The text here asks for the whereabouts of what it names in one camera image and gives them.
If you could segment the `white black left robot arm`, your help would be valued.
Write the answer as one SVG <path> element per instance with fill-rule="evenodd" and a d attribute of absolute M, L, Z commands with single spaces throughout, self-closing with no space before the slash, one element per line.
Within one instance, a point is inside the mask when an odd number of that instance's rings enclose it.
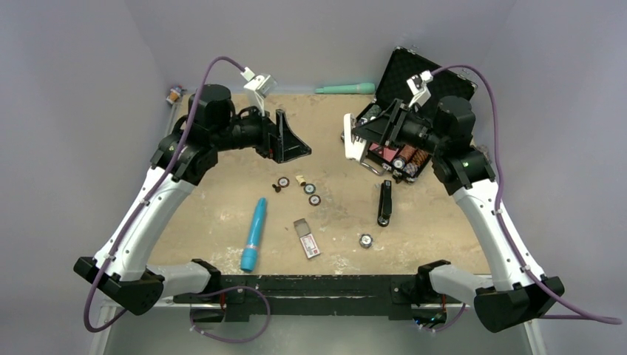
<path fill-rule="evenodd" d="M 96 255 L 79 258 L 75 273 L 134 315 L 145 314 L 164 297 L 217 299 L 220 272 L 206 261 L 151 266 L 148 260 L 178 207 L 217 165 L 219 153 L 246 148 L 277 163 L 311 153 L 282 109 L 274 114 L 255 106 L 236 110 L 227 87 L 203 86 L 190 97 L 188 115 L 159 143 L 142 189 L 115 233 Z"/>

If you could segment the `white stapler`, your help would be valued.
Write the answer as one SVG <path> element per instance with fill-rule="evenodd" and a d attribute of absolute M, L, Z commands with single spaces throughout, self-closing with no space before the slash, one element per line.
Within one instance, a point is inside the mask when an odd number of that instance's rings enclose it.
<path fill-rule="evenodd" d="M 355 123 L 352 114 L 347 113 L 343 117 L 343 137 L 345 157 L 361 163 L 366 155 L 367 141 L 353 134 Z"/>

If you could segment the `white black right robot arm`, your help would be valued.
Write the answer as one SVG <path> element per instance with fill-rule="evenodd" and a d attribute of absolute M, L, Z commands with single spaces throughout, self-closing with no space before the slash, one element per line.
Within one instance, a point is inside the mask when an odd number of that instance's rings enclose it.
<path fill-rule="evenodd" d="M 559 277 L 547 277 L 529 255 L 504 204 L 485 155 L 472 147 L 475 114 L 470 102 L 446 96 L 431 118 L 396 99 L 352 135 L 380 146 L 404 145 L 432 157 L 433 171 L 468 219 L 487 259 L 491 277 L 479 277 L 438 260 L 418 268 L 409 298 L 416 305 L 444 294 L 470 305 L 492 333 L 542 317 L 563 295 Z"/>

